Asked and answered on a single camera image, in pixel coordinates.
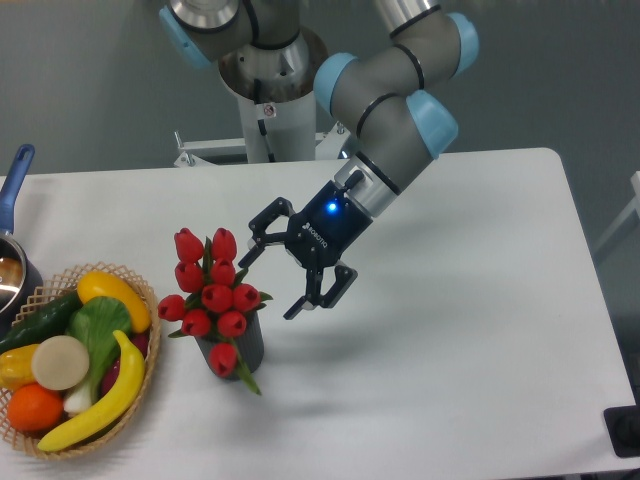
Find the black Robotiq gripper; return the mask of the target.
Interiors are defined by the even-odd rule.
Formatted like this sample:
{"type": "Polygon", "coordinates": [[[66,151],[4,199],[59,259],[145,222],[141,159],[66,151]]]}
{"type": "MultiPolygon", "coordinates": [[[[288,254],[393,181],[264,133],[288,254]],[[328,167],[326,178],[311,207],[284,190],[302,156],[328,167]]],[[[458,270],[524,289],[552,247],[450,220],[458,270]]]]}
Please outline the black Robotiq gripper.
{"type": "Polygon", "coordinates": [[[250,222],[251,246],[239,260],[240,268],[249,268],[268,246],[284,244],[285,249],[306,272],[305,292],[284,313],[294,319],[302,310],[333,308],[358,277],[358,272],[340,260],[342,253],[372,223],[372,218],[357,207],[329,181],[298,213],[289,200],[278,197],[250,222]],[[278,218],[289,219],[285,230],[268,233],[278,218]],[[332,268],[333,284],[322,291],[324,272],[332,268]]]}

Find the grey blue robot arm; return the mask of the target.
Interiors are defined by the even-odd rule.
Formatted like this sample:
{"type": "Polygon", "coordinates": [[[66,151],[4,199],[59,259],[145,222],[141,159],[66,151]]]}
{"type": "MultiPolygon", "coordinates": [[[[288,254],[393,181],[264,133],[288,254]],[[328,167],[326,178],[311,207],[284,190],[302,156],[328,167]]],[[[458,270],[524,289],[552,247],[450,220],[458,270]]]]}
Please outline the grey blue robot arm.
{"type": "Polygon", "coordinates": [[[306,272],[288,318],[337,303],[357,276],[343,252],[458,134],[429,88],[476,60],[473,24],[436,1],[379,1],[376,9],[391,44],[367,60],[329,54],[301,24],[296,1],[168,1],[159,12],[186,61],[216,65],[236,97],[249,162],[313,159],[318,109],[358,142],[302,210],[279,198],[249,224],[243,266],[281,244],[306,272]]]}

